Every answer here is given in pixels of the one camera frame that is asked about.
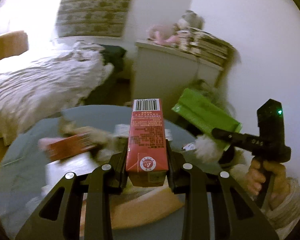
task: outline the white blanket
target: white blanket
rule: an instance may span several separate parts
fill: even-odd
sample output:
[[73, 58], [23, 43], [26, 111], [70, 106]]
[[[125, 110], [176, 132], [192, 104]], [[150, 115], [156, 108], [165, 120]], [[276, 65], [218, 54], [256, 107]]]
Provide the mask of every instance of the white blanket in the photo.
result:
[[9, 145], [39, 120], [75, 107], [107, 74], [103, 47], [27, 51], [0, 60], [0, 138]]

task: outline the gray tabletop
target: gray tabletop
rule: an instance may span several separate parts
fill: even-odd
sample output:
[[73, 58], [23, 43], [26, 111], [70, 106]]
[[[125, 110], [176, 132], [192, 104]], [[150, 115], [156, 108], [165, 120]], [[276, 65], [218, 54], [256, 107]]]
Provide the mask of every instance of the gray tabletop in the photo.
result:
[[[131, 108], [124, 106], [79, 106], [64, 110], [62, 114], [77, 126], [92, 126], [109, 132], [116, 124], [130, 124]], [[46, 185], [45, 165], [49, 163], [46, 154], [38, 149], [38, 140], [44, 137], [59, 137], [58, 117], [39, 121], [26, 133], [21, 134], [9, 147], [0, 165], [0, 218], [7, 235], [14, 238], [30, 216], [27, 203], [36, 198], [42, 200], [41, 188]], [[165, 121], [165, 128], [170, 129], [173, 150], [194, 141], [194, 137], [177, 125]], [[185, 159], [206, 172], [218, 173], [217, 164], [201, 164], [191, 152]], [[130, 240], [177, 240], [181, 239], [184, 209], [168, 217], [142, 227], [114, 230], [114, 239]]]

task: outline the triangular cutout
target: triangular cutout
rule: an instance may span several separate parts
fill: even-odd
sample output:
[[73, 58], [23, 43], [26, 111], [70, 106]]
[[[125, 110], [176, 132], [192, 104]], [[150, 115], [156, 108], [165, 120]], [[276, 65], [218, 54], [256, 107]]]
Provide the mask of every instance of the triangular cutout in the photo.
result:
[[238, 220], [243, 220], [243, 219], [253, 217], [253, 211], [251, 210], [251, 208], [249, 208], [249, 206], [242, 199], [240, 194], [233, 187], [230, 188], [230, 193], [233, 199]]
[[42, 208], [42, 210], [39, 213], [39, 216], [45, 219], [56, 221], [58, 218], [64, 192], [64, 187], [58, 188], [58, 190]]

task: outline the human hand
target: human hand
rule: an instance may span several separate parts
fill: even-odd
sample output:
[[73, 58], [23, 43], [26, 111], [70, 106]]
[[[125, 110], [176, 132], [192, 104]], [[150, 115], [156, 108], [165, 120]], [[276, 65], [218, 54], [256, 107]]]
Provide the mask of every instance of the human hand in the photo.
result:
[[[253, 159], [246, 175], [248, 191], [257, 196], [266, 182], [266, 177], [259, 171], [261, 165]], [[270, 208], [274, 210], [290, 194], [290, 184], [286, 177], [286, 168], [278, 162], [264, 161], [263, 167], [274, 174], [274, 188], [269, 199]]]

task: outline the toothpaste box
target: toothpaste box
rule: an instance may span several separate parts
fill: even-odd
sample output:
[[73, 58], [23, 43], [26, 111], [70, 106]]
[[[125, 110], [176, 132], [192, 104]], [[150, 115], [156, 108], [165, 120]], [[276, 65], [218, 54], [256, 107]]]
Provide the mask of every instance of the toothpaste box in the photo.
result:
[[134, 186], [162, 186], [168, 170], [161, 101], [133, 102], [126, 171]]

